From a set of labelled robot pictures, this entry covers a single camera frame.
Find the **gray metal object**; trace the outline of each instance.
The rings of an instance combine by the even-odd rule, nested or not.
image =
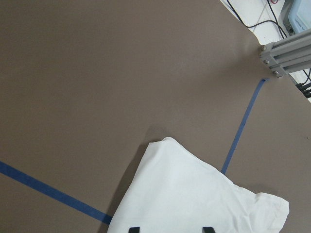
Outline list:
[[[261,50],[260,59],[278,77],[311,68],[311,29],[267,44]]]

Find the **white towel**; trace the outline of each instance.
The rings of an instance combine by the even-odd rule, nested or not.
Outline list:
[[[173,138],[150,143],[108,233],[278,233],[286,200],[238,187]]]

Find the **folded fabric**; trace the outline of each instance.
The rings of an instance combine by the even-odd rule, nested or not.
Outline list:
[[[278,233],[286,200],[241,188],[173,138],[150,143],[108,233]]]

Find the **brown surface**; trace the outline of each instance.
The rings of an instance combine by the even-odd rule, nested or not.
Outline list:
[[[110,215],[150,141],[172,136],[220,169],[259,80],[274,79],[258,59],[257,39],[216,0],[2,1],[0,9],[0,160]],[[291,132],[301,122],[284,115],[306,121],[310,105],[289,80],[263,90],[248,124],[260,129],[252,136],[269,145],[271,127],[256,122],[264,112],[282,135],[275,145],[290,144],[284,127]],[[246,135],[241,159],[254,151]],[[310,152],[307,143],[291,148],[296,156]],[[229,173],[235,182],[267,182],[248,179],[253,170],[246,165],[254,161],[238,161]],[[243,176],[234,176],[241,169]],[[285,198],[300,188],[271,177]],[[5,232],[106,232],[98,221],[0,179]],[[310,193],[297,192],[304,200]],[[289,221],[293,228],[300,223]]]

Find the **blue tape strip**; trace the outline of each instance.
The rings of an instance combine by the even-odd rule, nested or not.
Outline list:
[[[242,119],[242,122],[241,122],[241,124],[240,124],[240,126],[239,126],[239,129],[238,129],[238,131],[237,131],[237,134],[235,135],[235,138],[234,138],[234,140],[233,140],[233,142],[232,142],[232,145],[231,145],[231,148],[230,148],[229,153],[228,153],[228,155],[227,155],[227,158],[225,159],[225,163],[224,163],[223,168],[222,168],[222,170],[221,170],[221,173],[222,173],[222,174],[225,174],[226,171],[227,171],[227,169],[228,169],[229,163],[230,163],[230,161],[231,161],[231,159],[232,159],[232,156],[233,156],[233,153],[234,153],[234,151],[235,151],[235,149],[236,149],[236,147],[237,147],[237,145],[238,145],[239,139],[240,139],[240,137],[241,137],[241,134],[242,134],[242,132],[243,132],[243,129],[244,129],[244,126],[245,126],[245,124],[246,124],[246,122],[247,122],[247,119],[248,119],[248,117],[249,117],[249,115],[250,115],[250,113],[251,113],[251,110],[252,110],[252,108],[253,108],[253,106],[254,106],[254,103],[255,103],[255,100],[256,100],[256,98],[257,98],[257,96],[258,96],[258,93],[259,93],[260,89],[262,88],[264,82],[267,81],[267,80],[268,80],[268,79],[263,79],[263,80],[261,80],[261,81],[259,82],[259,84],[257,85],[257,87],[256,87],[256,90],[255,90],[255,92],[254,92],[254,94],[253,94],[253,96],[252,96],[252,98],[251,98],[251,101],[250,101],[249,104],[248,104],[248,107],[247,107],[247,109],[246,109],[246,112],[245,112],[245,114],[244,114],[244,117],[243,117],[243,119]]]
[[[110,224],[110,221],[112,219],[111,216],[65,194],[61,191],[58,191],[57,189],[21,172],[16,170],[15,168],[3,163],[0,161],[0,173],[23,183],[24,185],[33,188],[37,190],[40,193],[43,193],[55,200],[60,201],[61,203],[64,203],[86,215],[89,215],[90,217],[93,217],[107,225]]]

